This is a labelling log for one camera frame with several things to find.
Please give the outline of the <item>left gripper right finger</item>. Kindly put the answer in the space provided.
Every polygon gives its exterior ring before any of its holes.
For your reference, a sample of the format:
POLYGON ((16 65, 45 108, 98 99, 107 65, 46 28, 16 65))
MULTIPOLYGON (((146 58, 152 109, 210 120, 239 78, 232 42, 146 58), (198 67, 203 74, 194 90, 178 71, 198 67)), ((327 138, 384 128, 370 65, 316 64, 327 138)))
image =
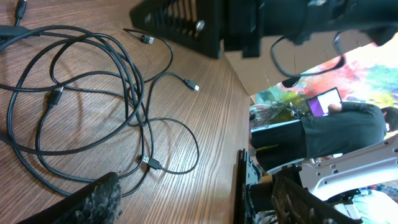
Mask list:
POLYGON ((358 224, 363 222, 359 213, 346 209, 357 194, 358 190, 349 190, 322 201, 286 176, 275 175, 271 203, 279 223, 358 224))

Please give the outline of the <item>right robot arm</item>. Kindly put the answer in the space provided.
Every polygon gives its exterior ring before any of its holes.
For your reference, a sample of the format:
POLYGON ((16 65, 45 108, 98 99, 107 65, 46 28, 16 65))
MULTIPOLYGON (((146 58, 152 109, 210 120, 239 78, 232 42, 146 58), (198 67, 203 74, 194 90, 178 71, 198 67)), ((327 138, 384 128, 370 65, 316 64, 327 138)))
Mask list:
POLYGON ((129 15, 135 28, 209 58, 259 57, 268 36, 300 45, 313 33, 358 30, 384 45, 397 32, 397 0, 146 0, 129 15))

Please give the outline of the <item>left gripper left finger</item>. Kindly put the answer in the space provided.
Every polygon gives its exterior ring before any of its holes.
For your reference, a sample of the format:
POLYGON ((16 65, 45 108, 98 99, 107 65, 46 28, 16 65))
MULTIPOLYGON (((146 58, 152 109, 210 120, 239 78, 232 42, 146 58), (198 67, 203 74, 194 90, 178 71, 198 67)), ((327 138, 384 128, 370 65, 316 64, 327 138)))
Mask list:
POLYGON ((121 186, 115 172, 109 172, 82 189, 41 212, 22 224, 113 224, 122 214, 121 186))

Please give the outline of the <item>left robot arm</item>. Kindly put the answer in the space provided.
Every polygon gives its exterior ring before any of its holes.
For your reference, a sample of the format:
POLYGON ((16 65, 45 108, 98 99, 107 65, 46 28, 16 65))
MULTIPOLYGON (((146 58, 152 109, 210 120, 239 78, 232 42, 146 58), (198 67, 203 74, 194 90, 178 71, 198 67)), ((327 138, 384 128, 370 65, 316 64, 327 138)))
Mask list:
MULTIPOLYGON (((283 168, 259 183, 240 150, 234 223, 256 223, 259 213, 276 223, 361 223, 350 202, 354 189, 397 178, 397 136, 323 161, 283 168)), ((121 211, 118 175, 110 172, 24 223, 113 223, 121 211)))

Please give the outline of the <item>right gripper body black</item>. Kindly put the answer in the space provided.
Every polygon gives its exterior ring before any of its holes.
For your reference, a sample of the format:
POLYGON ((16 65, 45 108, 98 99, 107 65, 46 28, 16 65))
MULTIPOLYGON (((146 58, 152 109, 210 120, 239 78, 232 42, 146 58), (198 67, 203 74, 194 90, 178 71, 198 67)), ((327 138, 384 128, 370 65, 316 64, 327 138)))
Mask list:
POLYGON ((221 1, 145 0, 129 12, 135 28, 209 58, 221 57, 221 1))

